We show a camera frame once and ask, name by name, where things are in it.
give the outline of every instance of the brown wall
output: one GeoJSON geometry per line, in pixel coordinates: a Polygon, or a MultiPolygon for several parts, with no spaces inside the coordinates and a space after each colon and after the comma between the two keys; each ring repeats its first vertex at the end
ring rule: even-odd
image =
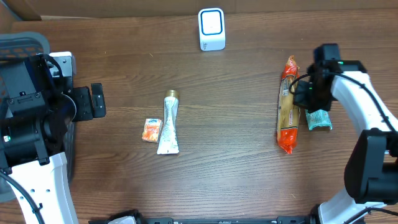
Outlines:
{"type": "Polygon", "coordinates": [[[194,15],[205,7],[225,13],[398,7],[398,0],[6,0],[13,9],[41,17],[194,15]]]}
{"type": "Polygon", "coordinates": [[[14,16],[0,3],[0,34],[8,33],[11,29],[11,24],[15,21],[14,16]]]}

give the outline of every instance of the tube cap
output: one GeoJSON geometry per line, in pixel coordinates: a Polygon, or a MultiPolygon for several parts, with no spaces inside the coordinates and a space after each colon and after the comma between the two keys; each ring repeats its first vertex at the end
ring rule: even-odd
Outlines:
{"type": "Polygon", "coordinates": [[[180,94],[177,91],[175,91],[175,90],[167,90],[166,91],[166,97],[168,97],[168,96],[172,96],[172,97],[175,97],[177,99],[180,98],[180,94]]]}

